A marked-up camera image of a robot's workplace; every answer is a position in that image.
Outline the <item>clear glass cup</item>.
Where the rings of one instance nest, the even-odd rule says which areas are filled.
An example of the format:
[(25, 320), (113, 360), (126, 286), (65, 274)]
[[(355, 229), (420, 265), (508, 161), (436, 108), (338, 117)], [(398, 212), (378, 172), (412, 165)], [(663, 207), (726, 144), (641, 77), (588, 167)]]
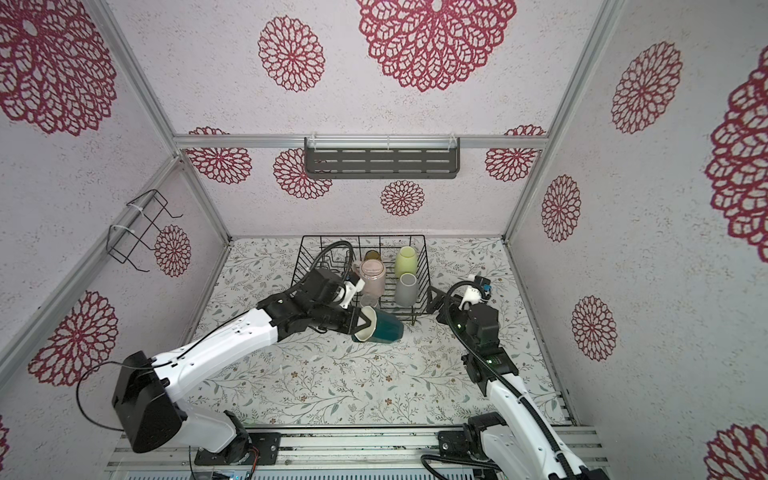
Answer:
[(359, 298), (359, 306), (361, 308), (363, 307), (372, 307), (372, 308), (378, 308), (380, 302), (380, 297), (373, 295), (373, 294), (362, 294)]

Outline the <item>dark green mug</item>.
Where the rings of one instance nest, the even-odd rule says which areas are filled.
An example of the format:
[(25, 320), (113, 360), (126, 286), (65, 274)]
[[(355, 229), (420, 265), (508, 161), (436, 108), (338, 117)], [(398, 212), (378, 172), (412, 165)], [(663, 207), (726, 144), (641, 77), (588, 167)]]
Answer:
[(375, 333), (372, 336), (354, 336), (352, 339), (358, 343), (373, 342), (390, 344), (403, 338), (404, 324), (394, 315), (375, 309)]

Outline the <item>grey cream cup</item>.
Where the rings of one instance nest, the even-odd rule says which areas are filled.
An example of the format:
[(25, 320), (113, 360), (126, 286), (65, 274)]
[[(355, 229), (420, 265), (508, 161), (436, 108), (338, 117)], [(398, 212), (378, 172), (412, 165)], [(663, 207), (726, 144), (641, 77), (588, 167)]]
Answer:
[(412, 273), (403, 273), (397, 282), (394, 301), (401, 307), (413, 307), (419, 296), (418, 278)]

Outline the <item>light green cup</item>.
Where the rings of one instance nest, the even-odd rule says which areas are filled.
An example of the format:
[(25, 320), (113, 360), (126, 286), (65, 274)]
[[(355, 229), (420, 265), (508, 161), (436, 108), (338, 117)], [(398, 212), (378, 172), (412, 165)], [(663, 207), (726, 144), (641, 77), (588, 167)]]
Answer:
[(396, 255), (394, 274), (400, 278), (404, 274), (416, 275), (418, 271), (418, 252), (412, 246), (403, 246)]

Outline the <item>pink mug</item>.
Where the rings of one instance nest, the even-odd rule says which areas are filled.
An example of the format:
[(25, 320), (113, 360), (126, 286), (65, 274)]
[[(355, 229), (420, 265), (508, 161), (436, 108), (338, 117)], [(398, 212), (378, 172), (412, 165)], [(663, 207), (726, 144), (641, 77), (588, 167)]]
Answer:
[(383, 296), (386, 287), (386, 267), (381, 260), (363, 260), (353, 263), (354, 272), (365, 281), (362, 294)]

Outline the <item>amber glass cup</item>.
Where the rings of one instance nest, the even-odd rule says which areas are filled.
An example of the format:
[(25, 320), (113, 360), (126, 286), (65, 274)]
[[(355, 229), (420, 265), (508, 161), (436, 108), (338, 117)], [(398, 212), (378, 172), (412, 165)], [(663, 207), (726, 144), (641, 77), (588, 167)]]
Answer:
[(381, 260), (381, 254), (377, 250), (368, 250), (365, 253), (364, 260)]

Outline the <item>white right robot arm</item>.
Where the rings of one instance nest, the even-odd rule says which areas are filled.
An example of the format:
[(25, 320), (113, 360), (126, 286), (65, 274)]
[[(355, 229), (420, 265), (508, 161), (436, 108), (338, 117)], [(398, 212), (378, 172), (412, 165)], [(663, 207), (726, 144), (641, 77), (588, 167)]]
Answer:
[(462, 459), (447, 454), (438, 459), (494, 468), (508, 479), (606, 479), (605, 470), (587, 466), (535, 405), (501, 345), (499, 312), (488, 304), (490, 284), (463, 280), (446, 292), (433, 292), (427, 311), (436, 313), (462, 344), (467, 375), (495, 408), (464, 424), (467, 452)]

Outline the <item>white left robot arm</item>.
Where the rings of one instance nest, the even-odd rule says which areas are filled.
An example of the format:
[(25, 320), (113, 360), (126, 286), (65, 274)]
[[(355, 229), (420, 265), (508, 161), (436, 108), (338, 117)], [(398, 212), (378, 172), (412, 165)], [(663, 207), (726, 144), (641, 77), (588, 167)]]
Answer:
[(293, 334), (360, 331), (360, 310), (352, 300), (364, 286), (354, 272), (340, 276), (314, 268), (195, 342), (153, 357), (142, 351), (127, 357), (112, 405), (132, 451), (174, 445), (204, 450), (226, 464), (245, 458), (253, 443), (236, 415), (196, 407), (188, 394), (211, 375)]

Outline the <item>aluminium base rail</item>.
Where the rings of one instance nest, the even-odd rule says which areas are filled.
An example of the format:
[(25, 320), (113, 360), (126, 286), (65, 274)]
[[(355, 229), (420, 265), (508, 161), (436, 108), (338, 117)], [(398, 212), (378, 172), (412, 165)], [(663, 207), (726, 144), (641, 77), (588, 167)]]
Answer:
[[(396, 427), (265, 427), (250, 430), (256, 438), (260, 458), (259, 478), (271, 472), (320, 470), (408, 469), (421, 472), (424, 454), (468, 457), (470, 448), (460, 426)], [(202, 465), (198, 452), (186, 447), (165, 446), (150, 453), (133, 452), (121, 438), (104, 467), (104, 479), (199, 478), (220, 472), (239, 479), (249, 473), (253, 458), (233, 465)]]

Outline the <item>dark grey wall shelf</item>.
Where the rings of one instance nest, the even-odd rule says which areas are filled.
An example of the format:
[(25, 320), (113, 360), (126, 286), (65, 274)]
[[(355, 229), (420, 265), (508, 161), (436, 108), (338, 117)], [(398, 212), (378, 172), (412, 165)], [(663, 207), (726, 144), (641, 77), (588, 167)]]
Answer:
[(461, 142), (438, 140), (304, 139), (304, 171), (313, 180), (454, 179)]

